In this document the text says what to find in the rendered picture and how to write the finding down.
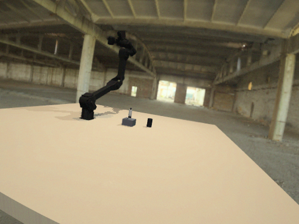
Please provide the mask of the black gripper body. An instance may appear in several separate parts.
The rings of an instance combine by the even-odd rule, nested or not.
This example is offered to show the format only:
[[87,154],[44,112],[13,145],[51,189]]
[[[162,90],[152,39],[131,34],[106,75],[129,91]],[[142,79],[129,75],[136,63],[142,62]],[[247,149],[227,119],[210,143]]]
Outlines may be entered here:
[[115,43],[117,46],[123,47],[122,46],[122,42],[124,40],[128,40],[128,39],[123,39],[123,40],[122,39],[121,40],[117,39],[117,41],[115,41],[115,37],[109,36],[109,38],[108,38],[108,44],[109,45],[113,45]]

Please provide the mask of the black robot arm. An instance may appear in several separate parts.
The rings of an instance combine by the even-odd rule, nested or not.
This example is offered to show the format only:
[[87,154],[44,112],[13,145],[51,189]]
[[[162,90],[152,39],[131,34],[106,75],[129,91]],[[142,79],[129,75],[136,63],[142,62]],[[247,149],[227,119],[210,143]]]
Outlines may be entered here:
[[[118,31],[117,35],[119,40],[127,39],[124,30]],[[106,86],[104,86],[103,88],[95,91],[92,94],[87,92],[83,94],[81,97],[79,97],[80,107],[82,108],[82,117],[80,117],[80,119],[94,119],[94,110],[97,108],[97,106],[95,105],[95,101],[98,98],[105,95],[106,93],[108,93],[109,91],[118,90],[122,85],[122,81],[124,80],[125,76],[126,63],[129,58],[129,55],[133,56],[137,53],[137,50],[134,48],[134,46],[129,40],[124,40],[122,42],[122,46],[124,48],[121,48],[119,50],[118,55],[120,59],[118,66],[118,75],[109,82],[107,82]]]

